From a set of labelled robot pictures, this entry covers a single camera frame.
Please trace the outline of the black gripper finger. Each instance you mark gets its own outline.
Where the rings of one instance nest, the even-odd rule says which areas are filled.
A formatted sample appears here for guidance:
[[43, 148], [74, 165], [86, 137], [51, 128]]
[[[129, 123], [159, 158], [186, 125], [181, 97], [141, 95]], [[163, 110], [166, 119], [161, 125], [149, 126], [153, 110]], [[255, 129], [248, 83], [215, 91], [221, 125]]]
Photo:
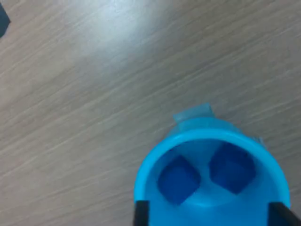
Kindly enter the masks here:
[[149, 225], [150, 202], [138, 200], [135, 203], [133, 226]]
[[301, 226], [301, 219], [282, 202], [269, 203], [268, 226]]

